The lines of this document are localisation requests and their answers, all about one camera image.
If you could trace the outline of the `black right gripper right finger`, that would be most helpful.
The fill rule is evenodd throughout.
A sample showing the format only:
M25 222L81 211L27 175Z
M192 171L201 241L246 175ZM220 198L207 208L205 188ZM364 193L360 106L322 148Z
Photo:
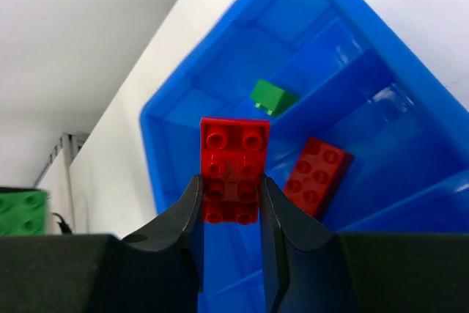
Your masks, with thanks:
M468 236L334 232L261 179L268 312L466 312Z

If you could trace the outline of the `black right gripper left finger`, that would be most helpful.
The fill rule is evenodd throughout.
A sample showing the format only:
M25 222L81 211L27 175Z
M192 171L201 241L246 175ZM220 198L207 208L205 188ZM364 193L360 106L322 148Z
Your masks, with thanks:
M1 239L3 312L196 312L203 288L202 177L135 232Z

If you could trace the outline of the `red long lego brick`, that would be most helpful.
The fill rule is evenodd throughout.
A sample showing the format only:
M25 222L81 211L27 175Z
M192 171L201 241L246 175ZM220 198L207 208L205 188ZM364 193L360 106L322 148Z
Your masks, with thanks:
M283 192L291 203L321 221L330 207L354 156L310 137Z

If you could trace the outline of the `red lego plate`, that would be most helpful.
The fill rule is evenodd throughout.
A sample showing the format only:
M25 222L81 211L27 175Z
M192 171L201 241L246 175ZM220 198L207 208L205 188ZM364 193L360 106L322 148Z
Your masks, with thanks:
M269 135L270 122L265 119L201 119L204 221L257 222Z

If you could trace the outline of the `green square lego brick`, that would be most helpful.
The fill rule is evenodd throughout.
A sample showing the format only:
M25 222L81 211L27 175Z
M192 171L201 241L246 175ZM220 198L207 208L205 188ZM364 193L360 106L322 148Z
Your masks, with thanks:
M271 117L283 114L299 101L297 95L288 92L264 79L259 79L251 93L256 108Z

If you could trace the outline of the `blue plastic sorting bin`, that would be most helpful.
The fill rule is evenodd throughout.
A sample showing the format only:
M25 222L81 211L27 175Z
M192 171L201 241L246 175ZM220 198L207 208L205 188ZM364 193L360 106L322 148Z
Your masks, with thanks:
M256 108L264 79L299 97ZM363 0L237 0L140 116L159 213L200 174L204 117L270 122L282 190L310 137L354 156L321 224L468 236L468 112ZM204 225L196 312L268 312L257 222Z

